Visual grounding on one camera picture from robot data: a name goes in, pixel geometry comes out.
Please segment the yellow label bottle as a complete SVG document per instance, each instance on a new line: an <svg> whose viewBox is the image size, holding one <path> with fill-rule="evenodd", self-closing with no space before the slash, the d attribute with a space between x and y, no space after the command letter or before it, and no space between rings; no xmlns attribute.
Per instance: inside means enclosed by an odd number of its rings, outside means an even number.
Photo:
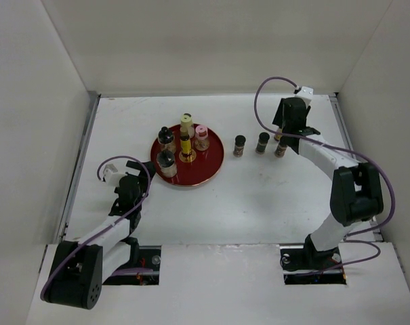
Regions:
<svg viewBox="0 0 410 325"><path fill-rule="evenodd" d="M283 133L283 130L281 128L278 128L276 133L274 134L274 139L276 142L280 141L280 139L282 138L282 133Z"/></svg>
<svg viewBox="0 0 410 325"><path fill-rule="evenodd" d="M180 160L185 163L190 163L195 159L195 152L192 149L188 129L180 127Z"/></svg>

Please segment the black knob glass jar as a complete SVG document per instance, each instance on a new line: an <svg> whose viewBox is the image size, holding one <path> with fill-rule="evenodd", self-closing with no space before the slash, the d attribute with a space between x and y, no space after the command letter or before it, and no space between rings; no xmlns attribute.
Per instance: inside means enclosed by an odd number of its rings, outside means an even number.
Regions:
<svg viewBox="0 0 410 325"><path fill-rule="evenodd" d="M176 152L176 143L173 131L168 127L162 127L158 132L158 143L161 151L169 150L172 153Z"/></svg>

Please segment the pink cap spice jar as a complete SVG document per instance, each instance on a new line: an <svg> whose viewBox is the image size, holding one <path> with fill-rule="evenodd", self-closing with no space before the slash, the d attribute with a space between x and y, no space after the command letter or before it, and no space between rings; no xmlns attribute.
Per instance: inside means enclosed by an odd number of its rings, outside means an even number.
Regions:
<svg viewBox="0 0 410 325"><path fill-rule="evenodd" d="M198 125L195 129L194 147L198 151L206 151L209 148L208 128L205 125Z"/></svg>

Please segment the yellow cap spice jar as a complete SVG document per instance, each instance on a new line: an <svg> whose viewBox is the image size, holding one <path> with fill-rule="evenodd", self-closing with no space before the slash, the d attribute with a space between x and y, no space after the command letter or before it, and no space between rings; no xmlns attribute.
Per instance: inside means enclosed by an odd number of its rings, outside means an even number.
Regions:
<svg viewBox="0 0 410 325"><path fill-rule="evenodd" d="M190 138L195 136L195 128L191 114L184 113L180 118L180 125L186 128Z"/></svg>

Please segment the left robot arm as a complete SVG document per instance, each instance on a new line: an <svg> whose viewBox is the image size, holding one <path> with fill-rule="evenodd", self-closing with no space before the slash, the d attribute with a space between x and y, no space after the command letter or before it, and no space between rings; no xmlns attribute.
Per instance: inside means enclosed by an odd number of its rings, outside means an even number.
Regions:
<svg viewBox="0 0 410 325"><path fill-rule="evenodd" d="M77 240L64 240L56 248L49 277L41 289L46 303L92 309L105 282L131 276L138 283L155 278L160 268L160 249L144 248L132 236L144 200L155 176L153 162L126 157L125 172L111 159L97 169L97 178L117 195L106 219Z"/></svg>

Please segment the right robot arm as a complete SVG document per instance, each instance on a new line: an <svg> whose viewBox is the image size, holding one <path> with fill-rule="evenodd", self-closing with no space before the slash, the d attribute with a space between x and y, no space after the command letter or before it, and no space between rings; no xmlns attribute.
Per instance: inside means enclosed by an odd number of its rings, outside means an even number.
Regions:
<svg viewBox="0 0 410 325"><path fill-rule="evenodd" d="M299 97L283 98L272 123L283 133L277 156L290 148L331 180L330 214L295 252L299 267L318 269L332 260L338 244L351 230L384 210L384 202L375 166L328 148L321 133L307 125L309 110Z"/></svg>

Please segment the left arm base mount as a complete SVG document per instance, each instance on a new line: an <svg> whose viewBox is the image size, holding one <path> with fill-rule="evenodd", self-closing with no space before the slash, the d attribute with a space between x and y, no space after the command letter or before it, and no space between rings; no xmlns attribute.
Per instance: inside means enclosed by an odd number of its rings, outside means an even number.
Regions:
<svg viewBox="0 0 410 325"><path fill-rule="evenodd" d="M159 285L161 246L140 246L136 256L105 280L105 286Z"/></svg>

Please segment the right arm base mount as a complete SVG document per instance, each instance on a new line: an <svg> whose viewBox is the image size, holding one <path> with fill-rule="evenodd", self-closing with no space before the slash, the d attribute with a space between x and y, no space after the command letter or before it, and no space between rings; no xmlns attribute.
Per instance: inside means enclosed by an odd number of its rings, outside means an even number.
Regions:
<svg viewBox="0 0 410 325"><path fill-rule="evenodd" d="M282 246L280 253L286 285L346 285L343 267L329 269L342 262L338 247L316 253L303 246Z"/></svg>

